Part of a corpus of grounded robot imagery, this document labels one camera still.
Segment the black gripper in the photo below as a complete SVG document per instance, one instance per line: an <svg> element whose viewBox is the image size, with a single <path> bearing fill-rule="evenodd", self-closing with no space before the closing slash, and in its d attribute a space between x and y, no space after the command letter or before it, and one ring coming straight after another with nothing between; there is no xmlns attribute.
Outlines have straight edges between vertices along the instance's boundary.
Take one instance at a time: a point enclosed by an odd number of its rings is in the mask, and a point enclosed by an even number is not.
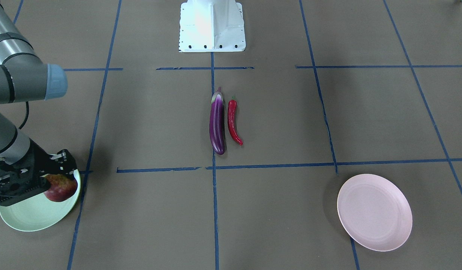
<svg viewBox="0 0 462 270"><path fill-rule="evenodd" d="M24 157L14 164L0 161L0 206L8 207L41 194L50 188L46 174L74 179L75 158L68 149L48 154L34 141Z"/></svg>

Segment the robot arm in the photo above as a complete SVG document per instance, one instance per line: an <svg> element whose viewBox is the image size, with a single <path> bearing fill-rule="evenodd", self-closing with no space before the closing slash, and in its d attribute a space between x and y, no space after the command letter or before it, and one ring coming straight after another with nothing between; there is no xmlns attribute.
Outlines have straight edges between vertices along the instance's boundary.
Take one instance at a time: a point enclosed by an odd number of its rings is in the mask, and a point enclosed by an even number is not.
<svg viewBox="0 0 462 270"><path fill-rule="evenodd" d="M0 2L0 104L58 99L67 90L64 70L41 61ZM0 206L49 190L47 174L71 177L76 169L67 149L47 153L0 113Z"/></svg>

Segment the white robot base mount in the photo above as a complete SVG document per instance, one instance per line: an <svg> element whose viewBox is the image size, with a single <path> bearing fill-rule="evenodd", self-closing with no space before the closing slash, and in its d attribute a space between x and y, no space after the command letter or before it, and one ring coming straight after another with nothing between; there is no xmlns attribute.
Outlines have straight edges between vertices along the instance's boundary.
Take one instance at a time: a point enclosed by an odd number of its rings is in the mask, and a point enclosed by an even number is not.
<svg viewBox="0 0 462 270"><path fill-rule="evenodd" d="M243 6L234 0L183 2L180 7L179 25L179 52L245 51Z"/></svg>

